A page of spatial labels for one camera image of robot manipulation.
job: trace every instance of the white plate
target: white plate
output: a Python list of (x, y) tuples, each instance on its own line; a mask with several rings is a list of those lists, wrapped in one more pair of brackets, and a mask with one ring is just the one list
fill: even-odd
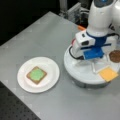
[[(46, 71), (47, 75), (38, 85), (29, 80), (26, 75), (35, 66)], [(18, 71), (17, 79), (19, 85), (26, 91), (32, 93), (44, 92), (52, 88), (58, 81), (60, 70), (58, 65), (46, 57), (37, 57), (25, 62)]]
[[(69, 54), (69, 47), (64, 55), (64, 65), (67, 72), (74, 79), (90, 85), (106, 83), (105, 80), (99, 74), (93, 73), (91, 61), (84, 60), (81, 62), (80, 60), (73, 59)], [(112, 61), (110, 62), (109, 66), (116, 72), (118, 72), (120, 69), (119, 63), (113, 63)]]

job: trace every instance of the cheese slice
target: cheese slice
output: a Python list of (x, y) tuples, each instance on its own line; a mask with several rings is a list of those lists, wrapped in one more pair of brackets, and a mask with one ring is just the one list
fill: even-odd
[(118, 73), (116, 73), (112, 68), (107, 67), (99, 72), (99, 75), (106, 81), (110, 82), (114, 78), (118, 76)]

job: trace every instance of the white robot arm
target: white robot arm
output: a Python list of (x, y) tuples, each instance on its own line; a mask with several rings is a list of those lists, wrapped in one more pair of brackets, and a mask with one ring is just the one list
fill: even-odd
[(88, 27), (75, 35), (69, 52), (75, 59), (89, 60), (101, 58), (116, 49), (116, 34), (109, 33), (113, 22), (120, 25), (120, 0), (93, 0)]

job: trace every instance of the tabletop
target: tabletop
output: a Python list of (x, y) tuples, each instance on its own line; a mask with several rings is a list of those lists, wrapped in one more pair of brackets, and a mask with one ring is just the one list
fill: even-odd
[[(87, 90), (77, 87), (64, 68), (64, 53), (76, 32), (74, 23), (47, 13), (0, 47), (0, 80), (42, 120), (119, 120), (119, 77), (105, 88)], [(59, 81), (46, 92), (28, 93), (17, 73), (24, 62), (40, 56), (58, 64)]]

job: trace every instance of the wire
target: wire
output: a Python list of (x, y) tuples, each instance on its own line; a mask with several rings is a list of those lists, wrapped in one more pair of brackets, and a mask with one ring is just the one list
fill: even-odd
[(111, 34), (108, 34), (108, 37), (110, 37), (110, 36), (118, 36), (118, 39), (120, 38), (120, 35), (119, 34), (117, 34), (117, 33), (111, 33)]
[(76, 59), (76, 60), (83, 60), (84, 58), (83, 58), (83, 56), (80, 56), (80, 57), (74, 57), (73, 55), (72, 55), (72, 53), (71, 53), (71, 49), (72, 49), (72, 46), (69, 48), (69, 54), (71, 55), (71, 57), (72, 58), (74, 58), (74, 59)]

